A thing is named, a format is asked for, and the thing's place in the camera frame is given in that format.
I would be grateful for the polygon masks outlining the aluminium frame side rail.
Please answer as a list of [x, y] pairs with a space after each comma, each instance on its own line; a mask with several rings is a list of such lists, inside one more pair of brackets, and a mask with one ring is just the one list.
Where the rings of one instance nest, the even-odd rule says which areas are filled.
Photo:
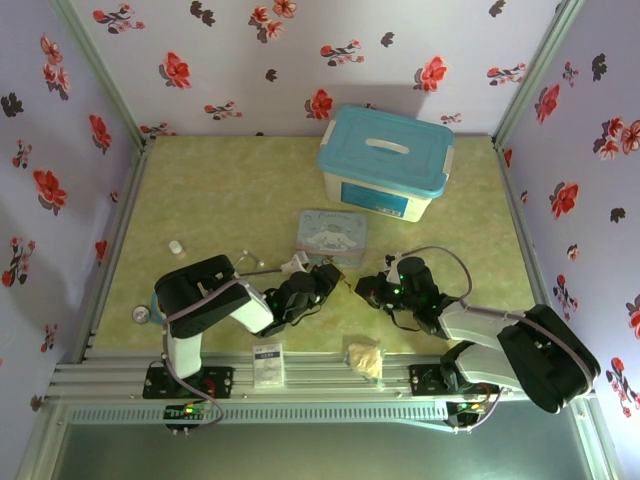
[[114, 220], [107, 237], [107, 249], [98, 267], [95, 282], [90, 290], [86, 310], [78, 331], [73, 335], [74, 342], [68, 353], [62, 357], [61, 364], [79, 364], [99, 328], [106, 305], [109, 290], [117, 269], [117, 264], [131, 221], [137, 196], [142, 184], [146, 165], [154, 147], [154, 140], [146, 140], [141, 150], [134, 156], [126, 182], [120, 194]]
[[582, 343], [588, 341], [584, 325], [588, 318], [584, 276], [589, 241], [584, 238], [582, 187], [578, 182], [551, 174], [525, 176], [519, 187], [499, 152], [499, 170], [507, 210], [515, 229], [515, 241], [496, 249], [499, 305], [528, 309], [546, 304]]

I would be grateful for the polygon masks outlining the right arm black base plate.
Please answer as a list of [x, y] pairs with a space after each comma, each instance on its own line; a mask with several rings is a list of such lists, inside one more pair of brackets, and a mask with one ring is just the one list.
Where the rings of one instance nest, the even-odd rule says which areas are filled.
[[408, 367], [413, 396], [493, 395], [499, 387], [465, 380], [453, 367], [442, 364], [413, 364]]

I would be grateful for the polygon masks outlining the blue stethoscope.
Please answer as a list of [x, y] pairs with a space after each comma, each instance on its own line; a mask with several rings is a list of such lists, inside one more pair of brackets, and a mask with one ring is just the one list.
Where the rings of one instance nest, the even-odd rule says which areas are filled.
[[[246, 249], [244, 249], [242, 254], [232, 263], [232, 266], [235, 270], [238, 270], [239, 266], [246, 266], [249, 262], [252, 262], [253, 266], [246, 272], [247, 275], [254, 274], [260, 268], [265, 266], [264, 261]], [[158, 297], [155, 291], [152, 291], [149, 304], [136, 306], [132, 310], [131, 317], [137, 324], [151, 323], [158, 326], [162, 324], [164, 317], [160, 310]]]

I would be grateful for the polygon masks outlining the aluminium frame corner post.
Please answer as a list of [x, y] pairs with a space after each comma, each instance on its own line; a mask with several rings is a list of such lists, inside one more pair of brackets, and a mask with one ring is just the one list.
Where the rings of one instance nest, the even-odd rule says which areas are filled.
[[586, 0], [559, 2], [528, 70], [492, 136], [492, 144], [496, 149], [503, 147], [509, 139], [585, 2]]
[[126, 127], [137, 149], [143, 152], [147, 141], [143, 139], [142, 134], [135, 125], [124, 98], [120, 94], [106, 63], [71, 0], [46, 0], [46, 3], [79, 49], [87, 67], [115, 108], [120, 121]]

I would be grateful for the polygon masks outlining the clear bag of beige cotton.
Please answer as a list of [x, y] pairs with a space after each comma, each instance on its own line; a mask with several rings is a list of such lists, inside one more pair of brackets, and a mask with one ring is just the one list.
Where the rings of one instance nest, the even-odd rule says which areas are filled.
[[345, 363], [352, 372], [381, 387], [384, 358], [385, 350], [378, 344], [356, 342], [347, 346]]

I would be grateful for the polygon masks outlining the blue lidded plastic storage box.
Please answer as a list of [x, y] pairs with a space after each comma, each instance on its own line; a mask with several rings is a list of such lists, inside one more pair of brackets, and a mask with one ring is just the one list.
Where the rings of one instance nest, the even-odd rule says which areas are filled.
[[454, 145], [445, 126], [347, 105], [329, 123], [317, 165], [330, 200], [416, 223], [445, 191]]

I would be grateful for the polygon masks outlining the white paper sachet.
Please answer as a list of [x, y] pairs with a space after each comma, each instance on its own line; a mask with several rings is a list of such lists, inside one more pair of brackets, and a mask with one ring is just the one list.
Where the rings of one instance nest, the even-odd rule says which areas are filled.
[[253, 347], [253, 384], [256, 389], [285, 386], [284, 351], [281, 343]]

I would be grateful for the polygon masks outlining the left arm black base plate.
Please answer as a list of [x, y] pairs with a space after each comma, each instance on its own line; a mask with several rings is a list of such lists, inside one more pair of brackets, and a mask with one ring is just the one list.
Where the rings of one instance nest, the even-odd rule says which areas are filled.
[[[193, 389], [215, 399], [228, 399], [233, 386], [234, 369], [231, 367], [204, 366], [194, 375], [184, 379]], [[162, 365], [147, 369], [142, 390], [144, 399], [198, 399], [199, 395], [179, 384]]]

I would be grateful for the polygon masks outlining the aluminium frame front rail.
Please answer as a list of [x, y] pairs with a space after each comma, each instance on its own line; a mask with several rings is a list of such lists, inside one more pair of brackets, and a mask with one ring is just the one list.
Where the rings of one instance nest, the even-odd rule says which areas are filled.
[[[44, 394], [47, 399], [78, 403], [131, 403], [143, 399], [146, 371], [154, 357], [148, 352], [91, 351], [80, 364], [55, 367]], [[256, 389], [252, 353], [208, 353], [205, 366], [234, 369], [231, 403], [307, 402], [413, 402], [409, 367], [435, 364], [432, 355], [386, 354], [383, 386], [378, 388], [351, 371], [339, 353], [287, 353], [284, 355], [285, 386]]]

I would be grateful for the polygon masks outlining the cartoon printed tin box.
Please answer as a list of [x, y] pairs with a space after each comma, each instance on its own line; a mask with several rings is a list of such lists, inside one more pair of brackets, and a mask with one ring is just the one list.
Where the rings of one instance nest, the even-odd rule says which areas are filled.
[[364, 214], [303, 210], [299, 216], [296, 238], [298, 251], [304, 251], [311, 263], [331, 260], [338, 267], [360, 268], [367, 239]]

